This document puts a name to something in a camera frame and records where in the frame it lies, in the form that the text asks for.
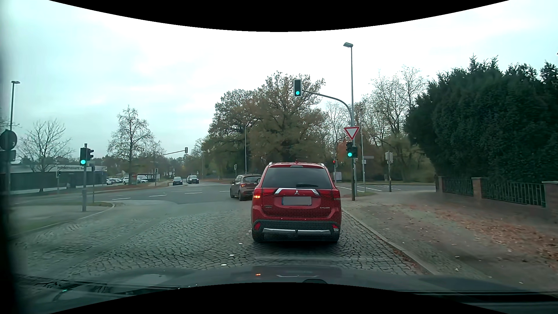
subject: lamp post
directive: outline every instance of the lamp post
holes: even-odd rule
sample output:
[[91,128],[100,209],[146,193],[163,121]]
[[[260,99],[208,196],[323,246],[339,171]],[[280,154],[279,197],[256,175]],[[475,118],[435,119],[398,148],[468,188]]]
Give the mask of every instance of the lamp post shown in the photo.
[[[353,94],[353,44],[348,42],[344,43],[343,46],[350,48],[350,102],[351,102],[351,112],[350,112],[350,124],[354,126],[354,94]],[[353,158],[353,177],[355,182],[357,181],[357,167],[355,166],[356,160]],[[357,195],[357,188],[354,189],[354,194]]]

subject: street lamp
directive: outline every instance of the street lamp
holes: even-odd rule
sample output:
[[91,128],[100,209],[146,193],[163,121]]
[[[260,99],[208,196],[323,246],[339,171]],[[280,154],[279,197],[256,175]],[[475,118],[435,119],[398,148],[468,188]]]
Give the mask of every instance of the street lamp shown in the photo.
[[12,125],[13,125],[13,92],[16,88],[16,84],[19,84],[20,81],[18,80],[13,80],[12,81],[12,108],[10,110],[10,114],[9,114],[9,130],[12,130]]
[[[344,47],[350,48],[350,125],[354,126],[354,96],[353,96],[353,44],[348,42],[343,44]],[[353,159],[353,176],[355,182],[357,181],[357,167],[355,166],[356,160]]]

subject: brick pillar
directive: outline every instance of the brick pillar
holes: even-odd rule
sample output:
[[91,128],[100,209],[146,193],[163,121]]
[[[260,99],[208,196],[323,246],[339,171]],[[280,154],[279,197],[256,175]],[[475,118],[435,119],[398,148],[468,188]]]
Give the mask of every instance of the brick pillar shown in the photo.
[[482,199],[483,198],[483,192],[482,192],[482,189],[481,189],[480,179],[481,179],[481,177],[471,178],[471,180],[473,181],[473,197],[475,199]]
[[545,186],[546,208],[554,221],[558,221],[558,181],[543,181],[542,184]]
[[439,176],[438,177],[438,190],[436,190],[437,193],[443,193],[444,192],[444,177],[443,176]]

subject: red suv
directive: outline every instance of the red suv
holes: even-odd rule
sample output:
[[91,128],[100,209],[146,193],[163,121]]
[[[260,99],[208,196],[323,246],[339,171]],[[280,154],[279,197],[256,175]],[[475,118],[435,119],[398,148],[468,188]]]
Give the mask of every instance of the red suv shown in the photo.
[[339,240],[341,195],[327,168],[270,163],[254,189],[252,237],[264,240]]

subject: curb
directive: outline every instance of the curb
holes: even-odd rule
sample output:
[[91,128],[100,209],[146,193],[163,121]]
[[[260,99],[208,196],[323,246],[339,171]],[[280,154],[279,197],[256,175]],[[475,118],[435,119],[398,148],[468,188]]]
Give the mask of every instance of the curb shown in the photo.
[[24,232],[20,232],[19,234],[10,235],[10,236],[8,237],[8,239],[9,239],[9,240],[15,240],[15,239],[17,239],[17,238],[20,238],[20,237],[23,237],[23,236],[32,234],[32,233],[34,233],[34,232],[40,231],[40,230],[42,230],[42,229],[46,229],[46,228],[48,228],[48,227],[54,227],[54,226],[62,225],[62,224],[64,224],[64,223],[73,222],[73,221],[81,220],[81,219],[84,219],[84,218],[87,218],[87,217],[91,217],[91,216],[97,215],[98,213],[104,213],[105,211],[111,210],[111,209],[113,209],[113,208],[116,206],[116,204],[115,204],[114,202],[105,202],[105,203],[111,203],[111,204],[112,204],[112,207],[107,208],[107,209],[104,210],[104,211],[100,211],[100,212],[96,212],[96,213],[91,214],[91,215],[87,215],[87,216],[82,217],[82,218],[73,219],[73,220],[67,220],[67,221],[62,221],[62,222],[57,222],[57,223],[53,223],[52,225],[42,226],[42,227],[39,227],[39,228],[35,228],[35,229],[27,230],[27,231],[24,231]]
[[414,263],[416,263],[419,268],[424,271],[427,272],[431,275],[441,275],[442,273],[438,272],[436,270],[436,268],[430,264],[427,263],[423,260],[421,260],[418,256],[416,256],[413,252],[410,252],[404,248],[402,248],[401,246],[399,246],[398,244],[395,244],[391,241],[389,241],[386,237],[384,237],[382,234],[380,234],[378,231],[372,229],[371,227],[369,227],[366,223],[362,222],[360,219],[356,218],[355,216],[353,216],[351,213],[349,213],[347,210],[343,211],[344,213],[346,213],[347,215],[349,215],[352,219],[355,219],[359,224],[361,224],[363,227],[365,227],[366,229],[368,229],[370,232],[374,233],[376,236],[378,236],[378,238],[382,239],[384,242],[386,242],[387,244],[389,244],[390,246],[392,246],[394,249],[396,249],[397,251],[399,251],[401,254],[403,254],[406,258],[410,259],[411,261],[413,261]]

